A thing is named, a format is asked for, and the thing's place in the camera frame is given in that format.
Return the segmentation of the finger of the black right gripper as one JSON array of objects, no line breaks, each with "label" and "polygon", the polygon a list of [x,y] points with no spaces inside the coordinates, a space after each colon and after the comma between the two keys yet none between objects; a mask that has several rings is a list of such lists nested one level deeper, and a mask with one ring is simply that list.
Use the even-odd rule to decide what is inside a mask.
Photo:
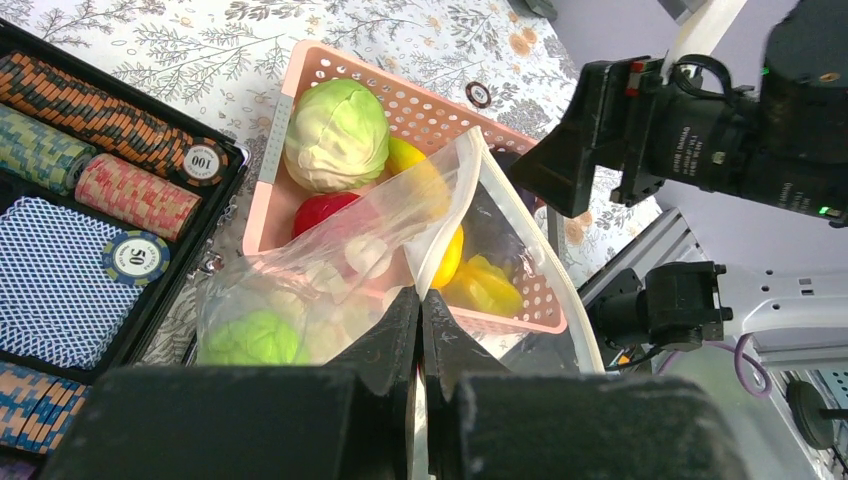
[{"label": "finger of the black right gripper", "polygon": [[595,169],[612,152],[611,144],[586,145],[580,125],[564,120],[511,165],[507,177],[559,214],[574,218],[589,209]]}]

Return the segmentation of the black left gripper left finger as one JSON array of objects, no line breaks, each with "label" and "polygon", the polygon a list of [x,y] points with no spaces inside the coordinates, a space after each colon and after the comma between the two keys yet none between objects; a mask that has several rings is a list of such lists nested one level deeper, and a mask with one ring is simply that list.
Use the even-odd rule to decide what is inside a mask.
[{"label": "black left gripper left finger", "polygon": [[417,364],[420,307],[415,289],[403,287],[380,320],[327,366],[351,369],[376,396],[408,390]]}]

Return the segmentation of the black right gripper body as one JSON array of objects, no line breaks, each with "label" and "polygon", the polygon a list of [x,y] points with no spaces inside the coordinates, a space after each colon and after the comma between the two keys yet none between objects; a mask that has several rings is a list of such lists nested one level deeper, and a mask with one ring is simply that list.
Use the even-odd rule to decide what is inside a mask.
[{"label": "black right gripper body", "polygon": [[760,83],[704,54],[595,61],[585,158],[617,170],[614,202],[667,181],[847,224],[847,5],[800,1],[770,31]]}]

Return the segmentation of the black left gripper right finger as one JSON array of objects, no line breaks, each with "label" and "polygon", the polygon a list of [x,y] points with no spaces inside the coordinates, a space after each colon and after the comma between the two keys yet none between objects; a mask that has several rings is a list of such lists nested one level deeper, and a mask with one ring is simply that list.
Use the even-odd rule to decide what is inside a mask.
[{"label": "black left gripper right finger", "polygon": [[451,398],[464,373],[509,373],[456,321],[445,300],[429,290],[422,301],[422,378],[428,398]]}]

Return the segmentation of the yellow toy star fruit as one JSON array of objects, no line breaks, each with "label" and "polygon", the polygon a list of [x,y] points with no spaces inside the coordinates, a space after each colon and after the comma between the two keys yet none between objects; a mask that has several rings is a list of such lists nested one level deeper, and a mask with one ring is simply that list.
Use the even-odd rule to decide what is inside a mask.
[{"label": "yellow toy star fruit", "polygon": [[513,317],[523,307],[521,293],[505,272],[481,255],[461,263],[441,293],[451,305],[501,317]]}]

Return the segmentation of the clear zip top bag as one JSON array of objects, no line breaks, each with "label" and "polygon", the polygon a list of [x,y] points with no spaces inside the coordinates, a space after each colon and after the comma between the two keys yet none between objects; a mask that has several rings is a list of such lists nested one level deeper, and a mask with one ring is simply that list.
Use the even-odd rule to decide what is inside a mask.
[{"label": "clear zip top bag", "polygon": [[[531,265],[531,248],[548,242],[482,130],[468,129],[427,159],[449,191],[444,215],[429,217],[425,201],[413,199],[412,169],[388,177],[285,245],[245,256],[218,273],[200,303],[197,347],[212,328],[269,310],[301,333],[309,364],[326,363],[374,326],[403,287],[413,287],[419,297],[431,289],[442,296],[431,282],[459,226],[465,234],[461,263],[481,255],[519,290],[515,279]],[[582,373],[601,372],[598,344],[573,282],[567,275],[554,283],[573,289],[562,308],[568,316],[562,333],[573,348],[566,364]],[[519,292],[518,314],[525,309]],[[442,298],[450,311],[459,307]],[[453,316],[465,331],[483,332]],[[483,333],[490,351],[499,336],[515,334]]]}]

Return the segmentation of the green toy apple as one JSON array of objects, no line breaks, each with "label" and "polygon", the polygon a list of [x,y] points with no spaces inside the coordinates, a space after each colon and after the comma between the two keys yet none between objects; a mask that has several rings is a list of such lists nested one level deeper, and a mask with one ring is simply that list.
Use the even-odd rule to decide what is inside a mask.
[{"label": "green toy apple", "polygon": [[301,333],[269,310],[256,310],[212,328],[198,341],[199,365],[306,365]]}]

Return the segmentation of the yellow toy banana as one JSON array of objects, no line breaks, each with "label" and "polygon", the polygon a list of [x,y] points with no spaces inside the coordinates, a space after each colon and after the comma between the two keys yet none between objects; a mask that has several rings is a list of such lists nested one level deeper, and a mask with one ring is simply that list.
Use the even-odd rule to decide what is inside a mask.
[{"label": "yellow toy banana", "polygon": [[[425,201],[425,212],[429,217],[444,215],[449,191],[441,172],[422,151],[401,138],[390,137],[388,149],[386,168],[390,173],[396,176],[412,169],[410,182],[413,199]],[[434,274],[432,288],[442,291],[452,281],[462,260],[464,241],[464,230],[459,226]]]}]

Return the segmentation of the red toy pomegranate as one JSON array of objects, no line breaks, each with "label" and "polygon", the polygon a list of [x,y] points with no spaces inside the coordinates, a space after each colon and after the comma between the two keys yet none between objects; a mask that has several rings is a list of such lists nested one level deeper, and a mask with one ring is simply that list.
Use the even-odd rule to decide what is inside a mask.
[{"label": "red toy pomegranate", "polygon": [[308,198],[294,214],[291,238],[297,238],[359,198],[359,195],[352,192],[321,194]]}]

